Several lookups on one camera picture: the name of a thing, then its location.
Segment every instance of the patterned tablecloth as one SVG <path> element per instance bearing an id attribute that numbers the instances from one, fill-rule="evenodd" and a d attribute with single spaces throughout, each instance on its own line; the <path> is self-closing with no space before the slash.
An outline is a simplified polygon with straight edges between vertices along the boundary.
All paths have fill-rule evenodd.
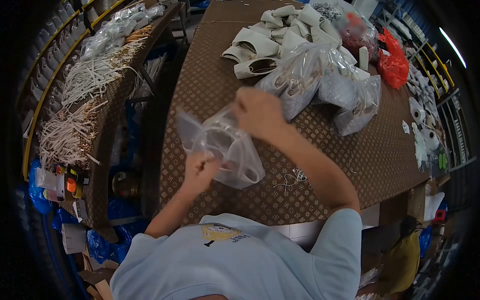
<path id="1" fill-rule="evenodd" d="M 260 20 L 262 12 L 284 6 L 270 0 L 212 1 L 197 27 L 183 64 L 170 106 L 166 125 L 159 194 L 161 206 L 171 199 L 183 182 L 185 153 L 176 132 L 175 107 L 182 106 L 201 121 L 213 116 L 234 100 L 242 85 L 253 85 L 260 78 L 238 80 L 235 62 L 220 54 L 242 27 Z M 302 4 L 295 2 L 297 8 Z M 377 74 L 374 66 L 369 72 Z M 382 81 L 382 99 L 378 115 L 362 131 L 346 137 L 334 134 L 332 107 L 308 106 L 292 124 L 320 151 L 334 160 L 352 180 L 361 208 L 374 205 L 425 181 L 428 172 L 420 172 L 415 159 L 413 134 L 405 134 L 402 120 L 413 122 L 404 88 L 395 90 Z M 275 147 L 253 139 L 266 177 L 244 190 L 235 190 L 214 181 L 190 208 L 184 223 L 198 223 L 207 214 L 233 213 L 266 225 L 301 223 L 328 216 L 306 182 L 274 186 L 292 174 L 295 164 Z"/>

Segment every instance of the stack of bags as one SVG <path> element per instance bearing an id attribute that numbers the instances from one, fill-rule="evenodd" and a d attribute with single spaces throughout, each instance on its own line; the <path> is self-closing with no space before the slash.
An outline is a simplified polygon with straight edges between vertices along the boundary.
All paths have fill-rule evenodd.
<path id="1" fill-rule="evenodd" d="M 265 11 L 260 21 L 242 28 L 221 55 L 238 63 L 234 72 L 239 79 L 270 73 L 288 51 L 306 42 L 331 44 L 347 62 L 352 65 L 357 63 L 353 55 L 342 47 L 342 39 L 330 21 L 309 4 L 302 10 L 287 5 Z M 370 76 L 367 72 L 360 72 L 362 78 Z"/>

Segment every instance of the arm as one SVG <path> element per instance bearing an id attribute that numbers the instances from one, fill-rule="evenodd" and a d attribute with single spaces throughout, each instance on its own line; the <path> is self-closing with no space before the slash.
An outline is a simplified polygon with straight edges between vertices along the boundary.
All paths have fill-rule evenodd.
<path id="1" fill-rule="evenodd" d="M 145 234 L 159 238 L 171 235 L 182 225 L 196 197 L 205 192 L 215 176 L 220 161 L 207 157 L 204 153 L 187 156 L 185 164 L 185 180 L 178 192 L 162 208 L 145 230 Z"/>
<path id="2" fill-rule="evenodd" d="M 360 212 L 357 192 L 348 177 L 285 122 L 278 97 L 242 87 L 237 92 L 234 112 L 240 128 L 277 147 L 297 164 L 331 213 L 342 208 Z"/>

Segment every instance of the yellow shelf edge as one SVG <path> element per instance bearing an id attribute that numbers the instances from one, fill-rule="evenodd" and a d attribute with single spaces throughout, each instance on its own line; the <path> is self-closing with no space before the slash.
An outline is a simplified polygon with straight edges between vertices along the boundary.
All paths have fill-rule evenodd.
<path id="1" fill-rule="evenodd" d="M 104 12 L 103 14 L 101 14 L 98 19 L 96 19 L 93 23 L 92 23 L 92 27 L 95 26 L 98 22 L 100 22 L 100 20 L 102 20 L 107 14 L 109 14 L 114 8 L 116 8 L 117 6 L 120 5 L 120 3 L 124 2 L 125 0 L 119 0 L 117 3 L 113 4 L 112 7 L 107 10 L 106 12 Z"/>
<path id="2" fill-rule="evenodd" d="M 36 125 L 36 120 L 38 119 L 38 114 L 40 113 L 40 110 L 42 109 L 43 101 L 45 100 L 45 97 L 47 96 L 48 90 L 50 89 L 50 86 L 53 83 L 53 80 L 57 76 L 57 73 L 60 71 L 62 65 L 65 63 L 65 61 L 68 59 L 72 51 L 77 47 L 77 45 L 80 43 L 80 41 L 90 33 L 90 29 L 85 30 L 85 32 L 79 37 L 78 40 L 75 41 L 75 43 L 72 45 L 72 47 L 68 50 L 67 54 L 63 57 L 62 61 L 59 63 L 58 67 L 55 69 L 53 72 L 52 77 L 48 81 L 47 87 L 45 88 L 45 91 L 43 91 L 42 97 L 40 98 L 40 101 L 38 102 L 35 113 L 33 114 L 33 122 L 32 122 L 32 127 L 30 127 L 30 132 L 28 133 L 28 139 L 27 139 L 27 144 L 25 146 L 25 153 L 24 153 L 24 160 L 22 164 L 22 173 L 24 176 L 24 180 L 28 182 L 28 158 L 30 156 L 30 146 L 32 144 L 32 137 L 33 133 L 35 130 L 35 125 Z"/>
<path id="3" fill-rule="evenodd" d="M 435 66 L 433 65 L 433 62 L 430 60 L 430 58 L 428 57 L 427 53 L 425 53 L 425 51 L 423 51 L 423 49 L 420 49 L 422 51 L 422 53 L 425 55 L 425 57 L 427 58 L 428 62 L 430 63 L 430 65 L 432 65 L 433 69 L 435 70 L 435 73 L 437 73 L 437 78 L 439 81 L 442 82 L 442 86 L 444 87 L 444 92 L 445 94 L 447 93 L 447 86 L 445 85 L 445 83 L 443 82 L 443 80 L 441 79 L 440 77 L 440 73 L 438 72 L 438 70 L 435 68 Z"/>
<path id="4" fill-rule="evenodd" d="M 421 60 L 419 59 L 418 55 L 415 55 L 415 58 L 419 61 L 420 66 L 423 68 L 423 70 L 424 70 L 425 73 L 427 74 L 428 79 L 430 79 L 430 82 L 432 83 L 432 86 L 433 86 L 433 88 L 435 89 L 435 92 L 437 93 L 438 98 L 440 99 L 440 94 L 438 93 L 437 86 L 433 83 L 433 80 L 432 80 L 432 78 L 430 77 L 430 75 L 428 75 L 427 69 L 425 69 L 425 66 L 423 65 L 423 63 L 421 63 Z"/>
<path id="5" fill-rule="evenodd" d="M 62 31 L 62 29 L 76 16 L 80 13 L 80 11 L 76 11 L 72 16 L 70 16 L 70 18 L 68 18 L 63 24 L 62 26 L 57 29 L 57 31 L 52 35 L 52 37 L 48 40 L 48 42 L 43 46 L 43 48 L 40 50 L 40 53 L 38 54 L 38 56 L 36 57 L 36 59 L 34 60 L 33 62 L 33 65 L 32 67 L 30 67 L 30 70 L 28 71 L 28 74 L 27 74 L 27 77 L 25 77 L 24 79 L 24 83 L 22 84 L 22 87 L 20 88 L 20 90 L 18 91 L 18 96 L 17 96 L 17 100 L 15 102 L 16 105 L 18 105 L 18 102 L 20 101 L 20 97 L 22 96 L 22 93 L 24 91 L 24 88 L 25 88 L 25 85 L 27 84 L 27 81 L 28 81 L 28 78 L 30 77 L 30 75 L 32 74 L 32 71 L 33 69 L 35 68 L 36 64 L 38 63 L 38 61 L 40 60 L 40 58 L 43 56 L 43 53 L 45 52 L 45 50 L 47 50 L 47 48 L 50 46 L 50 43 L 57 37 L 57 35 L 60 33 L 60 31 Z"/>
<path id="6" fill-rule="evenodd" d="M 90 0 L 89 2 L 87 2 L 87 4 L 85 4 L 84 6 L 82 6 L 82 10 L 85 11 L 85 7 L 87 7 L 88 5 L 92 4 L 93 1 L 95 1 L 95 0 Z"/>
<path id="7" fill-rule="evenodd" d="M 450 76 L 450 73 L 448 72 L 447 67 L 445 67 L 444 63 L 440 60 L 440 58 L 439 58 L 438 55 L 437 55 L 437 52 L 435 52 L 435 50 L 433 50 L 433 48 L 431 47 L 430 43 L 427 43 L 427 46 L 430 48 L 430 50 L 432 50 L 433 54 L 435 55 L 435 58 L 438 60 L 438 64 L 442 66 L 445 74 L 447 75 L 448 81 L 450 82 L 450 85 L 451 85 L 452 87 L 455 86 L 455 83 L 453 83 L 453 79 L 452 79 L 452 77 Z"/>

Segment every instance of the blurred object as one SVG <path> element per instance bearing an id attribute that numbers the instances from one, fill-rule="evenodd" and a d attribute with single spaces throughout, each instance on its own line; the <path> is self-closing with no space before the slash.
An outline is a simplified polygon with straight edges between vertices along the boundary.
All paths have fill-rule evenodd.
<path id="1" fill-rule="evenodd" d="M 136 175 L 129 172 L 118 172 L 113 176 L 113 194 L 120 198 L 139 197 L 139 182 Z"/>

